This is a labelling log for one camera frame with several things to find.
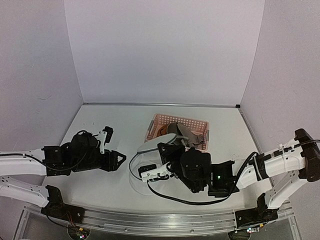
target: orange object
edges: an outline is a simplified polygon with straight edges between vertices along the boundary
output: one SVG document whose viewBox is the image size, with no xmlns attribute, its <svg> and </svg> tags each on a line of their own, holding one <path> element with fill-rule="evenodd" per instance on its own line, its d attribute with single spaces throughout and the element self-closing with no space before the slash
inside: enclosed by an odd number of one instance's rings
<svg viewBox="0 0 320 240">
<path fill-rule="evenodd" d="M 167 127 L 169 124 L 163 125 L 162 127 L 160 127 L 160 129 L 158 130 L 158 133 L 156 134 L 156 137 L 160 137 L 163 135 L 167 134 Z"/>
</svg>

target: white table surface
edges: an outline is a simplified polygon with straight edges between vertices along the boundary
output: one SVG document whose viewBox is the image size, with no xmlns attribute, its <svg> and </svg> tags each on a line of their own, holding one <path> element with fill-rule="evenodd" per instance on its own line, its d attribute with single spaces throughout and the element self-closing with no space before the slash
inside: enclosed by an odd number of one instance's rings
<svg viewBox="0 0 320 240">
<path fill-rule="evenodd" d="M 97 134 L 105 126 L 114 133 L 106 149 L 115 150 L 127 156 L 127 160 L 115 172 L 94 169 L 72 172 L 70 176 L 46 177 L 44 185 L 61 190 L 65 203 L 82 207 L 121 212 L 194 213 L 204 211 L 238 210 L 256 206 L 258 196 L 271 188 L 270 181 L 257 182 L 228 200 L 207 206 L 191 206 L 163 199 L 155 195 L 137 193 L 129 183 L 129 161 L 137 148 L 144 143 L 145 135 L 154 114 L 161 113 L 209 122 L 209 146 L 212 163 L 234 160 L 236 171 L 243 160 L 256 151 L 254 141 L 236 108 L 185 107 L 185 106 L 123 106 L 83 105 L 62 143 L 71 141 L 80 130 Z M 194 202 L 213 201 L 207 190 L 191 193 L 178 179 L 163 181 L 162 193 Z"/>
</svg>

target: black cable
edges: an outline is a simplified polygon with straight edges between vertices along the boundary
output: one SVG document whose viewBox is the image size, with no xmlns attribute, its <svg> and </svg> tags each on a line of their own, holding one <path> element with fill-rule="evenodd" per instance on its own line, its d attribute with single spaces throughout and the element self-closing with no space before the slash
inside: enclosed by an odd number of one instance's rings
<svg viewBox="0 0 320 240">
<path fill-rule="evenodd" d="M 165 167 L 166 167 L 166 169 L 168 170 L 168 172 L 173 173 L 172 170 L 171 170 L 171 168 L 169 167 L 169 166 L 171 166 L 171 165 L 172 165 L 172 161 L 170 161 Z"/>
<path fill-rule="evenodd" d="M 46 218 L 47 218 L 50 222 L 52 222 L 53 224 L 55 224 L 55 225 L 58 225 L 58 226 L 60 226 L 60 227 L 64 227 L 64 228 L 66 228 L 66 229 L 75 229 L 74 226 L 65 226 L 65 225 L 62 225 L 62 224 L 60 224 L 60 223 L 57 223 L 57 222 L 53 221 L 51 218 L 49 218 L 47 212 L 45 213 L 45 215 L 46 215 Z"/>
<path fill-rule="evenodd" d="M 74 230 L 75 232 L 85 233 L 85 234 L 87 234 L 87 235 L 90 234 L 87 230 L 84 230 L 84 229 L 80 231 L 80 230 L 77 228 L 76 225 L 74 225 L 74 226 L 65 226 L 65 225 L 62 225 L 62 224 L 60 224 L 60 223 L 57 223 L 57 222 L 53 221 L 51 218 L 49 218 L 49 216 L 48 216 L 48 214 L 47 214 L 47 211 L 45 211 L 45 216 L 46 216 L 46 218 L 47 218 L 51 223 L 53 223 L 53 224 L 55 224 L 55 225 L 58 225 L 58 226 L 60 226 L 60 227 L 66 228 L 66 229 L 72 229 L 72 230 Z"/>
<path fill-rule="evenodd" d="M 214 200 L 214 201 L 187 201 L 187 200 L 183 200 L 183 199 L 179 199 L 173 196 L 167 196 L 167 195 L 163 195 L 157 191 L 155 191 L 154 189 L 152 189 L 152 187 L 149 185 L 149 181 L 147 182 L 147 185 L 149 187 L 149 189 L 151 190 L 151 192 L 153 192 L 155 195 L 157 195 L 158 197 L 164 198 L 164 199 L 168 199 L 168 200 L 172 200 L 172 201 L 176 201 L 182 204 L 187 204 L 187 205 L 193 205 L 193 206 L 205 206 L 205 205 L 212 205 L 212 204 L 218 204 L 221 203 L 225 200 L 227 200 L 231 194 L 233 193 L 233 191 L 235 190 L 237 183 L 240 179 L 240 176 L 242 174 L 242 172 L 244 171 L 245 167 L 248 165 L 249 161 L 255 156 L 258 155 L 258 153 L 256 151 L 252 152 L 247 158 L 246 160 L 243 162 L 242 166 L 240 167 L 238 173 L 236 174 L 236 178 L 232 187 L 232 190 L 229 192 L 229 195 L 223 199 L 219 199 L 219 200 Z"/>
<path fill-rule="evenodd" d="M 320 143 L 320 139 L 309 140 L 309 141 L 301 142 L 297 145 L 294 145 L 294 148 L 296 149 L 306 144 L 318 144 L 318 143 Z"/>
<path fill-rule="evenodd" d="M 87 131 L 86 131 L 86 130 L 80 130 L 80 131 L 78 131 L 78 132 L 76 133 L 76 135 L 78 135 L 78 134 L 80 134 L 80 133 L 87 133 Z"/>
<path fill-rule="evenodd" d="M 43 163 L 42 161 L 40 161 L 39 159 L 37 159 L 36 157 L 34 156 L 31 156 L 29 154 L 24 154 L 24 153 L 4 153 L 4 154 L 0 154 L 0 157 L 8 157 L 8 156 L 22 156 L 22 157 L 28 157 L 28 158 L 31 158 L 35 161 L 37 161 L 38 163 L 40 163 L 41 165 L 45 166 L 47 169 L 50 169 L 50 170 L 53 170 L 53 171 L 58 171 L 58 172 L 63 172 L 63 171 L 69 171 L 69 170 L 72 170 L 73 168 L 75 168 L 76 166 L 78 166 L 84 159 L 85 159 L 85 156 L 87 155 L 87 152 L 86 151 L 83 155 L 83 157 L 75 164 L 73 165 L 72 167 L 69 167 L 69 168 L 66 168 L 66 169 L 55 169 L 55 168 L 52 168 L 50 166 L 47 166 L 45 163 Z"/>
</svg>

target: cable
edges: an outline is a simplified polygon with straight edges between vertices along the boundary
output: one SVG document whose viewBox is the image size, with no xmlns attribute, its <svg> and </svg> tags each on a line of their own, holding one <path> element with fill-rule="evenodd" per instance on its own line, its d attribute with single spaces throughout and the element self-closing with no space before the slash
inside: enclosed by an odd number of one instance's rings
<svg viewBox="0 0 320 240">
<path fill-rule="evenodd" d="M 80 130 L 76 133 L 76 135 L 79 135 L 80 133 L 87 133 L 88 131 L 87 130 Z"/>
<path fill-rule="evenodd" d="M 129 171 L 130 171 L 130 173 L 132 174 L 132 176 L 134 176 L 136 179 L 142 181 L 141 178 L 139 178 L 139 177 L 137 177 L 136 175 L 134 175 L 134 172 L 133 172 L 132 169 L 131 169 L 131 163 L 134 161 L 134 159 L 135 159 L 137 156 L 139 156 L 138 153 L 136 153 L 136 154 L 133 156 L 133 158 L 130 160 L 130 162 L 129 162 Z"/>
<path fill-rule="evenodd" d="M 164 199 L 168 199 L 168 200 L 172 200 L 172 201 L 176 201 L 182 204 L 187 204 L 187 205 L 193 205 L 193 206 L 205 206 L 205 205 L 212 205 L 212 204 L 218 204 L 221 203 L 225 200 L 227 200 L 231 194 L 233 193 L 233 191 L 235 190 L 237 183 L 240 179 L 240 176 L 242 174 L 242 172 L 244 171 L 245 167 L 247 166 L 247 164 L 249 163 L 249 161 L 255 156 L 258 155 L 258 153 L 256 151 L 252 152 L 247 158 L 246 160 L 243 162 L 242 166 L 240 167 L 238 173 L 236 174 L 236 178 L 232 187 L 232 190 L 229 192 L 229 195 L 223 199 L 219 199 L 219 200 L 214 200 L 214 201 L 187 201 L 187 200 L 183 200 L 183 199 L 179 199 L 173 196 L 167 196 L 167 195 L 163 195 L 157 191 L 155 191 L 154 189 L 152 189 L 152 187 L 149 185 L 149 181 L 147 182 L 147 185 L 149 187 L 149 189 L 151 190 L 151 192 L 153 192 L 155 195 L 157 195 L 158 197 L 164 198 Z"/>
<path fill-rule="evenodd" d="M 41 165 L 45 166 L 47 169 L 50 169 L 50 170 L 53 170 L 53 171 L 58 171 L 58 172 L 63 172 L 63 171 L 69 171 L 69 170 L 72 170 L 73 168 L 75 168 L 76 166 L 78 166 L 84 159 L 85 159 L 85 156 L 87 155 L 87 152 L 86 151 L 83 155 L 83 157 L 75 164 L 73 165 L 72 167 L 69 167 L 69 168 L 66 168 L 66 169 L 55 169 L 55 168 L 52 168 L 50 166 L 47 166 L 45 163 L 43 163 L 42 161 L 40 161 L 39 159 L 37 159 L 36 157 L 34 156 L 31 156 L 29 154 L 24 154 L 24 153 L 4 153 L 4 154 L 0 154 L 0 157 L 8 157 L 8 156 L 22 156 L 22 157 L 28 157 L 28 158 L 31 158 L 35 161 L 37 161 L 38 163 L 40 163 Z"/>
<path fill-rule="evenodd" d="M 58 225 L 58 226 L 60 226 L 60 227 L 64 227 L 64 228 L 67 228 L 67 229 L 75 229 L 74 226 L 65 226 L 65 225 L 62 225 L 62 224 L 60 224 L 60 223 L 57 223 L 57 222 L 53 221 L 51 218 L 49 218 L 49 216 L 48 216 L 48 214 L 47 214 L 47 211 L 45 211 L 45 216 L 46 216 L 46 218 L 47 218 L 50 222 L 52 222 L 52 223 L 55 224 L 55 225 Z"/>
<path fill-rule="evenodd" d="M 294 148 L 296 149 L 306 144 L 319 144 L 319 143 L 320 143 L 320 139 L 314 139 L 314 140 L 309 140 L 309 141 L 301 142 L 297 145 L 294 145 Z"/>
</svg>

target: metal edge strip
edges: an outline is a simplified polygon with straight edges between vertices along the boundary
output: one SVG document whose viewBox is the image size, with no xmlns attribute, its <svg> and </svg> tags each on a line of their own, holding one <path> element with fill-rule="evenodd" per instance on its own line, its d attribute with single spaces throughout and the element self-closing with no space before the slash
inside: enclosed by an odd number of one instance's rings
<svg viewBox="0 0 320 240">
<path fill-rule="evenodd" d="M 288 220 L 289 220 L 293 240 L 301 240 L 302 237 L 301 237 L 301 233 L 299 231 L 296 217 L 293 215 L 292 217 L 289 217 Z"/>
<path fill-rule="evenodd" d="M 250 133 L 250 135 L 251 135 L 251 137 L 252 137 L 252 140 L 253 140 L 253 142 L 254 142 L 254 145 L 255 145 L 256 149 L 258 150 L 259 154 L 261 154 L 261 153 L 262 153 L 262 149 L 261 149 L 261 147 L 260 147 L 260 145 L 259 145 L 259 143 L 258 143 L 258 141 L 257 141 L 257 138 L 256 138 L 256 136 L 255 136 L 255 134 L 254 134 L 254 131 L 252 130 L 252 128 L 251 128 L 251 126 L 250 126 L 250 124 L 249 124 L 249 122 L 248 122 L 248 120 L 247 120 L 247 118 L 246 118 L 246 115 L 245 115 L 244 112 L 241 110 L 241 108 L 238 108 L 238 110 L 239 110 L 239 113 L 240 113 L 240 115 L 241 115 L 241 117 L 242 117 L 242 119 L 243 119 L 246 127 L 247 127 L 248 130 L 249 130 L 249 133 Z"/>
<path fill-rule="evenodd" d="M 40 209 L 31 204 L 26 208 L 36 215 L 41 215 Z M 288 200 L 278 212 L 277 221 L 294 217 Z M 233 211 L 167 214 L 86 209 L 79 226 L 114 234 L 183 237 L 231 232 L 236 227 L 236 221 Z"/>
<path fill-rule="evenodd" d="M 157 102 L 84 102 L 84 106 L 154 106 L 154 107 L 196 107 L 234 109 L 234 105 L 214 105 L 195 103 L 157 103 Z"/>
<path fill-rule="evenodd" d="M 30 209 L 28 209 L 26 206 L 22 209 L 20 219 L 17 224 L 17 228 L 12 238 L 13 240 L 20 240 L 23 238 L 30 213 L 31 213 Z"/>
</svg>

